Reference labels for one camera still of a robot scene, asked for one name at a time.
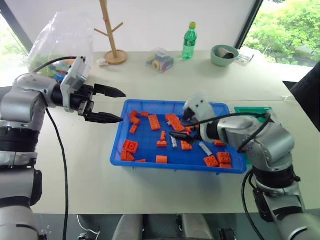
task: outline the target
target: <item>green plastic bottle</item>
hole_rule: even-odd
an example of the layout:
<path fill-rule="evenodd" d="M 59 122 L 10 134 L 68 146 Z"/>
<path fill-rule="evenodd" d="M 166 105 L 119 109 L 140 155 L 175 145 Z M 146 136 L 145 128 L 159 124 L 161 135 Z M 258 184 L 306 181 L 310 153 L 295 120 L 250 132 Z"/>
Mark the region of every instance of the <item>green plastic bottle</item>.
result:
<path fill-rule="evenodd" d="M 184 46 L 182 50 L 182 58 L 190 59 L 193 57 L 195 52 L 195 46 L 198 34 L 196 33 L 196 23 L 190 22 L 189 30 L 184 35 Z"/>

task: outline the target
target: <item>wooden coat stand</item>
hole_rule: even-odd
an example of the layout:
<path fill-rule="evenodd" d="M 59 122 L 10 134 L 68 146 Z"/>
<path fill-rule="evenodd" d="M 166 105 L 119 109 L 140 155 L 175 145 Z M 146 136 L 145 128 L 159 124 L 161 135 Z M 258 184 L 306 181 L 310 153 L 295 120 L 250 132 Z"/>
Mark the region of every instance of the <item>wooden coat stand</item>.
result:
<path fill-rule="evenodd" d="M 100 0 L 100 5 L 101 5 L 101 10 L 103 14 L 103 20 L 105 23 L 106 27 L 106 32 L 104 33 L 103 31 L 100 31 L 98 29 L 94 29 L 96 32 L 107 36 L 110 41 L 111 45 L 111 51 L 107 52 L 104 55 L 105 60 L 111 64 L 111 65 L 119 65 L 123 64 L 125 61 L 128 59 L 128 54 L 125 51 L 122 50 L 117 50 L 116 49 L 116 44 L 115 44 L 115 39 L 114 39 L 114 32 L 120 28 L 124 23 L 121 22 L 118 26 L 116 26 L 114 29 L 112 29 L 111 24 L 110 24 L 110 19 L 109 19 L 109 14 L 108 14 L 108 9 L 107 9 L 107 0 Z"/>

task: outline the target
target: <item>wooden base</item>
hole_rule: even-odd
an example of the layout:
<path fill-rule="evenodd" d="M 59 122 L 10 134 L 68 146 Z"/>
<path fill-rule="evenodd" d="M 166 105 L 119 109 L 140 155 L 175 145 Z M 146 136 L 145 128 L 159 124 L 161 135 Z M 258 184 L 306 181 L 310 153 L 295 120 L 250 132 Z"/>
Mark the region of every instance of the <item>wooden base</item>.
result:
<path fill-rule="evenodd" d="M 107 52 L 104 55 L 104 59 L 110 64 L 110 65 L 119 65 L 123 64 L 125 61 L 128 60 L 128 54 L 125 51 L 117 50 L 118 57 L 115 58 L 112 51 Z"/>

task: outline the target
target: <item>small plastic box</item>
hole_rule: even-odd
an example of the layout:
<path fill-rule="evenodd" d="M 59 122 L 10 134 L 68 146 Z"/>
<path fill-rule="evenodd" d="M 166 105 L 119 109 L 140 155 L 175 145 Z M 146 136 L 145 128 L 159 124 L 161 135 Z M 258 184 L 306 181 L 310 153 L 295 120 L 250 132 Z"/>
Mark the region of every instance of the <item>small plastic box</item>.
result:
<path fill-rule="evenodd" d="M 162 48 L 156 48 L 153 52 L 153 55 L 148 58 L 146 65 L 153 68 L 159 73 L 163 73 L 170 69 L 175 60 L 168 55 L 167 51 Z"/>
<path fill-rule="evenodd" d="M 216 116 L 229 114 L 228 106 L 223 103 L 211 103 Z M 142 167 L 142 168 L 161 168 L 172 170 L 193 170 L 208 171 L 230 174 L 243 174 L 247 170 L 243 154 L 238 154 L 237 149 L 230 145 L 215 146 L 212 143 L 204 144 L 217 156 L 218 152 L 228 152 L 232 159 L 232 168 L 208 167 L 204 161 L 208 155 L 203 151 L 198 143 L 192 145 L 192 150 L 182 150 L 181 141 L 177 141 L 177 147 L 174 148 L 171 140 L 167 139 L 167 147 L 157 147 L 157 142 L 161 139 L 162 131 L 167 136 L 173 131 L 173 127 L 166 122 L 166 114 L 175 114 L 181 118 L 185 103 L 182 101 L 154 101 L 154 100 L 127 100 L 124 103 L 122 115 L 123 121 L 119 123 L 115 137 L 110 162 L 115 166 Z M 137 110 L 141 123 L 135 134 L 130 134 L 130 113 Z M 141 112 L 149 112 L 150 115 L 156 115 L 161 129 L 152 131 L 147 117 L 140 117 Z M 126 140 L 138 143 L 136 153 L 133 153 L 135 159 L 145 159 L 146 162 L 123 161 L 121 152 Z M 167 164 L 156 163 L 157 156 L 167 156 Z"/>

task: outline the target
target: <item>bottle cap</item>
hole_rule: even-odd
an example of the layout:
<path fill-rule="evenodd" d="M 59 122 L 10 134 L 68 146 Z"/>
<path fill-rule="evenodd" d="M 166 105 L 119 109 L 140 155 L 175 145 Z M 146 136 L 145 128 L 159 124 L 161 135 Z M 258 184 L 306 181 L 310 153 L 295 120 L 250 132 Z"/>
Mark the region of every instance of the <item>bottle cap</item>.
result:
<path fill-rule="evenodd" d="M 189 28 L 195 29 L 196 28 L 196 23 L 194 21 L 190 22 Z"/>

